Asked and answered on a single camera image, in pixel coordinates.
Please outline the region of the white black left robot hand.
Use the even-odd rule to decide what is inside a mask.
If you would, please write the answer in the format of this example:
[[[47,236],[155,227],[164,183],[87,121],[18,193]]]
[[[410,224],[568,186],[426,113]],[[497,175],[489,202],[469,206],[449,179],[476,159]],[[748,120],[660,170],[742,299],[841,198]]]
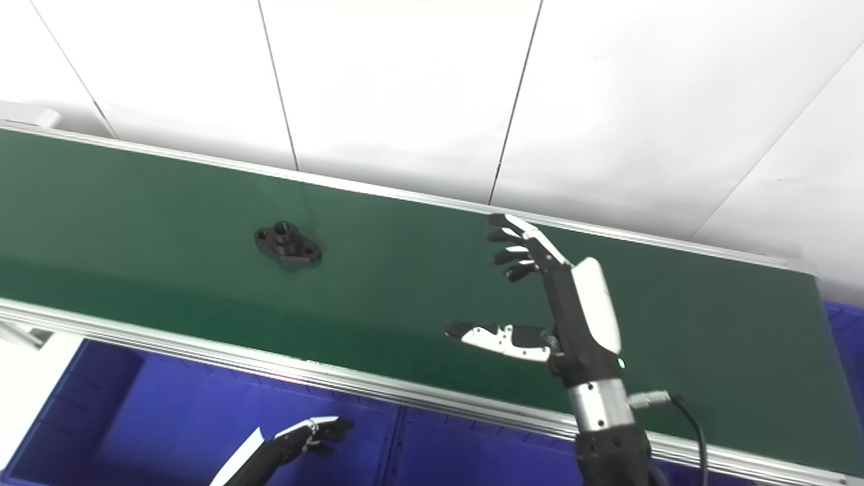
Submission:
[[[355,427],[346,417],[310,417],[265,439],[260,428],[235,449],[210,482],[211,485],[265,485],[278,468],[305,454],[332,456]]]

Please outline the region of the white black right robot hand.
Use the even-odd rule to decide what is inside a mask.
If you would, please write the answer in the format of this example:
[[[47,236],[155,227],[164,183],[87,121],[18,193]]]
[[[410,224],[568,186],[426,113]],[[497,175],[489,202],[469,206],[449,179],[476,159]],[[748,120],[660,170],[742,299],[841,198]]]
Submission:
[[[501,356],[544,362],[567,389],[620,378],[620,328],[599,261],[572,263],[540,228],[510,213],[491,213],[487,221],[487,239],[506,243],[494,264],[506,266],[508,281],[541,277],[553,327],[453,321],[445,335]]]

